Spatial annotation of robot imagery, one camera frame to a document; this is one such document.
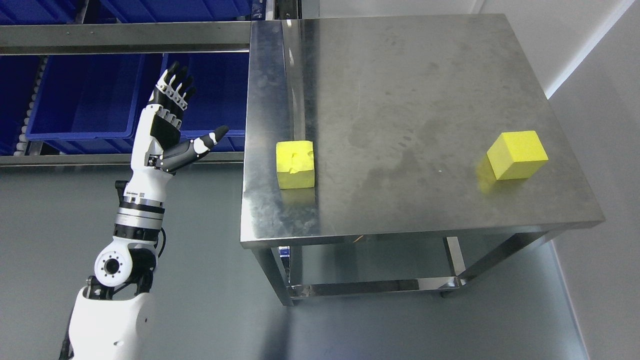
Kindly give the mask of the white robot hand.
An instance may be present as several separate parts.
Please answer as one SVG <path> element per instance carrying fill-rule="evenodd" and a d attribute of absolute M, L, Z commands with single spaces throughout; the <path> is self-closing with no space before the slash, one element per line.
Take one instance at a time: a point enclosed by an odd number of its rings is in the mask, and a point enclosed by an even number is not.
<path fill-rule="evenodd" d="M 180 68 L 179 62 L 173 62 L 154 86 L 163 101 L 173 101 L 180 111 L 188 108 L 196 92 L 192 86 L 194 77 L 187 74 L 187 67 Z M 205 157 L 230 130 L 222 125 L 213 132 L 178 143 L 181 133 L 174 124 L 176 120 L 160 104 L 148 104 L 142 110 L 130 160 L 133 174 L 123 191 L 123 202 L 164 203 L 172 174 Z"/>

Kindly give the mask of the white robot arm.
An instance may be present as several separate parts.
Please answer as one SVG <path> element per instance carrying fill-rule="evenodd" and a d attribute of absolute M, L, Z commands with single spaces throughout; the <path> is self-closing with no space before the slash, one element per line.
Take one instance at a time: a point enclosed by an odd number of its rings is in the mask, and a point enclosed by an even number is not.
<path fill-rule="evenodd" d="M 139 360 L 154 322 L 154 273 L 165 249 L 166 187 L 179 169 L 204 158 L 229 131 L 181 141 L 181 126 L 195 93 L 188 67 L 174 62 L 141 110 L 130 158 L 130 180 L 117 180 L 118 212 L 112 241 L 94 260 L 93 275 L 78 292 L 59 358 Z"/>

